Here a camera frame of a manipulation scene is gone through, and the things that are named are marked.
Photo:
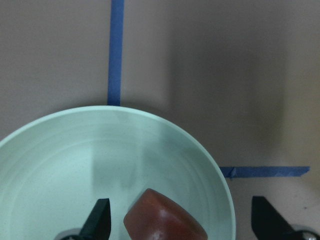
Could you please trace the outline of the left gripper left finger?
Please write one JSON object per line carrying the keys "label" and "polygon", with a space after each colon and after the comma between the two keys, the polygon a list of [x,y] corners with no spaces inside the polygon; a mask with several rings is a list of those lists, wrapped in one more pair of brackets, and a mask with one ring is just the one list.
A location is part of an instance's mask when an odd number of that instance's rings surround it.
{"label": "left gripper left finger", "polygon": [[110,235],[110,200],[108,198],[100,198],[96,201],[80,232],[64,236],[61,240],[108,240]]}

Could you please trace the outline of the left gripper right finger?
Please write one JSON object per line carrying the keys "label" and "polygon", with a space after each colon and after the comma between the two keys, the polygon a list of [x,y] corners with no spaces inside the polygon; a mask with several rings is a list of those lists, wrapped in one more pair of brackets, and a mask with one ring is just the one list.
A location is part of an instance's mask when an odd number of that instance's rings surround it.
{"label": "left gripper right finger", "polygon": [[295,230],[264,196],[251,200],[251,228],[258,240],[318,240],[311,230]]}

